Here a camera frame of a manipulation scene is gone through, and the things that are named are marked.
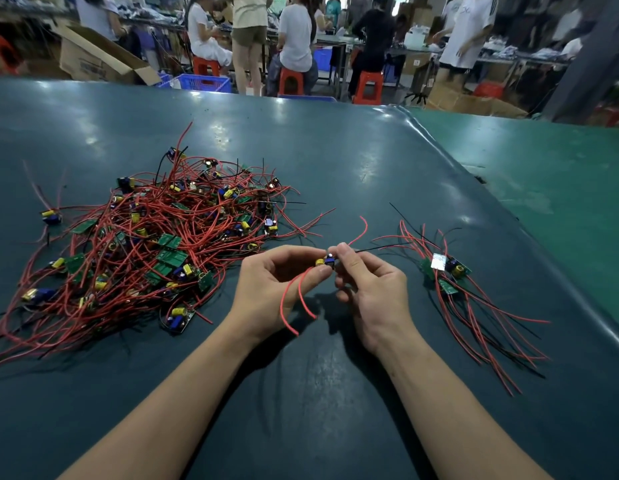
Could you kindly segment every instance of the workbench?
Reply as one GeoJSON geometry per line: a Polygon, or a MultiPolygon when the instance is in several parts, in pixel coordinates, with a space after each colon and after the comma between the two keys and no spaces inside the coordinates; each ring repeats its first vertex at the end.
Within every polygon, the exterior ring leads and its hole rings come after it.
{"type": "MultiPolygon", "coordinates": [[[[358,245],[367,246],[372,238],[397,231],[400,216],[389,202],[411,224],[426,223],[430,238],[438,228],[460,227],[449,234],[450,253],[471,266],[493,301],[518,315],[552,321],[530,324],[539,339],[529,339],[551,357],[540,366],[546,379],[501,358],[523,391],[508,396],[491,368],[474,363],[452,338],[417,263],[401,251],[379,251],[406,273],[419,331],[556,480],[619,478],[619,326],[401,108],[0,79],[0,312],[33,252],[34,246],[24,242],[35,240],[42,230],[41,204],[26,181],[22,160],[52,195],[67,171],[64,205],[101,204],[116,177],[153,171],[191,120],[183,141],[189,154],[256,165],[264,158],[283,184],[302,193],[299,198],[307,204],[289,206],[288,215],[297,223],[337,206],[314,229],[322,238],[295,239],[294,244],[327,247],[349,241],[360,234],[362,215],[369,231],[358,245]],[[337,136],[307,131],[312,121],[327,115],[340,121],[337,136]]],[[[436,133],[432,123],[428,126],[436,133]]],[[[489,140],[501,145],[493,155],[513,152],[502,146],[497,125],[488,128],[483,125],[475,133],[466,126],[445,144],[455,153],[454,141],[463,141],[466,149],[489,140]]],[[[539,130],[537,142],[542,135],[539,130]]],[[[578,140],[573,133],[568,144],[578,140]]],[[[489,185],[493,176],[483,176],[489,185]]],[[[520,191],[523,201],[533,198],[527,192],[544,192],[519,185],[520,190],[511,192],[520,191]]],[[[43,255],[41,264],[55,251],[43,255]]],[[[221,291],[204,307],[216,324],[231,306],[237,274],[230,271],[221,291]]],[[[307,303],[319,320],[296,311],[291,318],[302,329],[299,338],[282,331],[247,359],[187,478],[433,478],[389,378],[363,350],[347,308],[334,298],[333,283],[321,284],[307,303]]],[[[55,478],[214,327],[196,320],[186,333],[171,337],[158,323],[149,323],[77,353],[1,366],[0,480],[55,478]]]]}
{"type": "Polygon", "coordinates": [[[409,110],[619,322],[619,129],[409,110]]]}

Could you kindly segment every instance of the bundle of wires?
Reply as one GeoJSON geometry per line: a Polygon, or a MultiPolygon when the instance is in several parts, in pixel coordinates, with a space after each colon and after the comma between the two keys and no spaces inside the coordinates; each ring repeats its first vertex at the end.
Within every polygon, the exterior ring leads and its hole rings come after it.
{"type": "Polygon", "coordinates": [[[399,235],[386,235],[373,241],[399,238],[399,244],[388,244],[379,248],[405,248],[418,254],[419,267],[426,278],[425,284],[435,291],[442,318],[463,350],[478,364],[490,364],[509,395],[513,395],[512,388],[518,393],[521,393],[521,390],[498,363],[494,352],[504,355],[518,367],[544,378],[545,376],[538,371],[537,362],[549,358],[530,343],[523,330],[539,338],[525,323],[549,322],[520,317],[493,304],[477,282],[470,277],[471,270],[449,255],[445,234],[440,230],[437,231],[442,237],[440,246],[436,244],[436,239],[431,241],[425,237],[425,225],[417,230],[402,214],[401,216],[403,219],[399,223],[399,235]],[[489,317],[489,323],[479,321],[479,317],[483,314],[477,313],[476,308],[486,311],[484,316],[489,317]],[[465,338],[457,328],[457,324],[468,329],[474,340],[465,338]]]}
{"type": "Polygon", "coordinates": [[[188,157],[180,142],[161,160],[171,161],[169,174],[121,177],[103,205],[52,208],[32,183],[47,207],[46,231],[0,320],[0,338],[10,343],[0,364],[75,349],[157,315],[175,334],[195,315],[210,322],[197,309],[230,266],[266,239],[313,234],[308,229],[324,214],[294,224],[285,210],[285,193],[294,189],[264,164],[188,157]],[[72,211],[82,215],[50,238],[49,228],[62,227],[72,211]],[[289,232],[279,231],[279,219],[289,232]],[[57,258],[35,269],[43,250],[56,247],[57,258]]]}

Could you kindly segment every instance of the black shorts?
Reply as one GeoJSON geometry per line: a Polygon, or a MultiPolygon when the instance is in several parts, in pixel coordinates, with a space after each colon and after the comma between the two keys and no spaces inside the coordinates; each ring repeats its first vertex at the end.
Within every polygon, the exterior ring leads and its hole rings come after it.
{"type": "Polygon", "coordinates": [[[442,62],[439,64],[439,67],[441,69],[448,69],[451,75],[466,74],[467,72],[469,72],[469,69],[465,69],[462,67],[454,67],[451,64],[444,64],[442,62]]]}

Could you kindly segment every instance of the teal shirt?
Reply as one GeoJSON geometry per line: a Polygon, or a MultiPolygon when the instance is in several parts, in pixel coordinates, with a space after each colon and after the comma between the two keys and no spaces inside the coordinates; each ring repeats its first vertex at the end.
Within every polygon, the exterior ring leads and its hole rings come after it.
{"type": "Polygon", "coordinates": [[[329,0],[327,2],[327,8],[325,10],[327,13],[325,14],[326,18],[332,21],[334,28],[336,28],[338,24],[338,16],[341,14],[341,3],[338,0],[329,0]]]}

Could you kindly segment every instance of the black shirt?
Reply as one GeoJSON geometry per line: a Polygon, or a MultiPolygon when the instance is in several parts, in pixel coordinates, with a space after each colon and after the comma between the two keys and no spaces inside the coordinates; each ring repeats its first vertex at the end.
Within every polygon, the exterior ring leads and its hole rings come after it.
{"type": "Polygon", "coordinates": [[[354,25],[352,33],[358,38],[365,38],[365,52],[384,54],[391,47],[395,30],[392,15],[372,8],[354,25]]]}

